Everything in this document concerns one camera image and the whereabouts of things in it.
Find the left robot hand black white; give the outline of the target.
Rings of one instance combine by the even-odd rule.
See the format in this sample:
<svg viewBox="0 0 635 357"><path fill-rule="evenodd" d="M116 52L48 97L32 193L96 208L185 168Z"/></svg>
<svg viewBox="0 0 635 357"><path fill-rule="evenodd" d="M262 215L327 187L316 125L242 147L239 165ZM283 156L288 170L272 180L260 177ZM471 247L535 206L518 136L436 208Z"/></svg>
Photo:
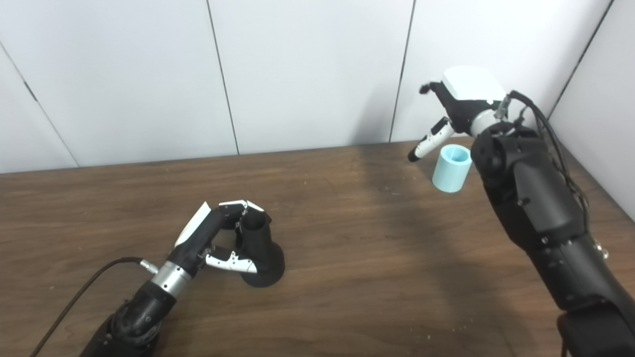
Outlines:
<svg viewBox="0 0 635 357"><path fill-rule="evenodd" d="M195 277L204 266L234 271L252 286L268 286L284 274L282 248L273 241L272 218L249 200L202 203L177 237L166 264Z"/></svg>

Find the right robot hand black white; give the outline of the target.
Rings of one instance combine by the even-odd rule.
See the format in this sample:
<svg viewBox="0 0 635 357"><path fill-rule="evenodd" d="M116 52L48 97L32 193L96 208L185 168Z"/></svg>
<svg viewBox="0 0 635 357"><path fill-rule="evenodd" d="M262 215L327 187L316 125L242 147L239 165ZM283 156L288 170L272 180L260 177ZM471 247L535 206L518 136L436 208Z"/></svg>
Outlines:
<svg viewBox="0 0 635 357"><path fill-rule="evenodd" d="M432 91L446 111L429 133L408 153L416 162L454 134L476 137L506 117L503 102L506 92L490 71L480 67L456 66L443 72L440 81L420 87L419 93Z"/></svg>

